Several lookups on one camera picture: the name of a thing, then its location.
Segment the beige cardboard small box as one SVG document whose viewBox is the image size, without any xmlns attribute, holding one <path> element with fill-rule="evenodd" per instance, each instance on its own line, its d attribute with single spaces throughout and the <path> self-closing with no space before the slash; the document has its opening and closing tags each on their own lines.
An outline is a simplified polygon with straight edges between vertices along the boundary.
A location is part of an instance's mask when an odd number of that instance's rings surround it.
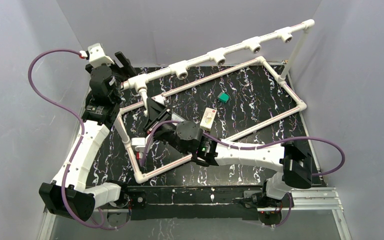
<svg viewBox="0 0 384 240">
<path fill-rule="evenodd" d="M 203 113 L 201 122 L 199 124 L 199 127 L 204 131 L 210 132 L 213 127 L 213 123 L 216 119 L 216 116 L 217 116 L 216 109 L 206 107 Z"/>
</svg>

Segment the green small box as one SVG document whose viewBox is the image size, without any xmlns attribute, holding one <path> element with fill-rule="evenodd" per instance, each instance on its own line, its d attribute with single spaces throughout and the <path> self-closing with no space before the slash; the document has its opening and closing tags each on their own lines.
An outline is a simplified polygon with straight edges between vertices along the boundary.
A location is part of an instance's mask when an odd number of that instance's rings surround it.
<svg viewBox="0 0 384 240">
<path fill-rule="evenodd" d="M 230 96 L 224 92 L 218 94 L 217 99 L 222 103 L 227 103 L 230 99 Z"/>
</svg>

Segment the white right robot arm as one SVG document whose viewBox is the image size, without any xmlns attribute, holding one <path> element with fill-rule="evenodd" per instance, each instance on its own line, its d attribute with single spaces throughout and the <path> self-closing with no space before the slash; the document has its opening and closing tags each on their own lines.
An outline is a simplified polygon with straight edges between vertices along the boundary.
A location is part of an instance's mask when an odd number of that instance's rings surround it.
<svg viewBox="0 0 384 240">
<path fill-rule="evenodd" d="M 214 137 L 195 122 L 172 119 L 171 110 L 147 98 L 148 120 L 143 130 L 148 134 L 143 156 L 144 165 L 152 141 L 169 144 L 181 154 L 190 154 L 191 161 L 208 166 L 245 165 L 276 171 L 263 185 L 262 202 L 275 207 L 291 189 L 312 187 L 312 157 L 299 149 L 293 140 L 258 145 L 233 142 Z"/>
</svg>

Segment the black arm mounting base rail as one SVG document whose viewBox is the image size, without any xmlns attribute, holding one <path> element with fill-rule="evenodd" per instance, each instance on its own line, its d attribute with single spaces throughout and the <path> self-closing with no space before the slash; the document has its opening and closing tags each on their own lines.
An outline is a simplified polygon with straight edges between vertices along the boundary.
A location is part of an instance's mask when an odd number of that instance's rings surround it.
<svg viewBox="0 0 384 240">
<path fill-rule="evenodd" d="M 282 211 L 289 207 L 288 197 L 270 199 L 258 186 L 143 186 L 127 190 L 125 201 L 107 207 L 111 223 L 120 214 L 130 213 L 133 221 L 232 218 L 275 226 L 283 221 Z"/>
</svg>

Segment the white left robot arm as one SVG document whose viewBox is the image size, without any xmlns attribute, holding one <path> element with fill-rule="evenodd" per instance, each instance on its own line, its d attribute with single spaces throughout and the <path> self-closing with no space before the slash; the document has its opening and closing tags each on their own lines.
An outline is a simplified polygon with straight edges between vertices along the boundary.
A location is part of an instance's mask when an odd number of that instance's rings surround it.
<svg viewBox="0 0 384 240">
<path fill-rule="evenodd" d="M 108 181 L 90 188 L 86 182 L 110 129 L 113 126 L 118 131 L 124 129 L 120 116 L 123 82 L 136 76 L 136 71 L 121 52 L 115 54 L 122 63 L 122 66 L 118 66 L 100 46 L 76 51 L 75 54 L 88 60 L 85 69 L 90 74 L 90 91 L 86 96 L 83 114 L 79 115 L 42 93 L 38 94 L 45 101 L 74 115 L 80 123 L 76 142 L 65 162 L 50 183 L 41 184 L 39 195 L 50 213 L 99 228 L 101 223 L 87 222 L 94 210 L 110 202 L 117 208 L 124 208 L 130 200 L 123 184 L 118 181 Z"/>
</svg>

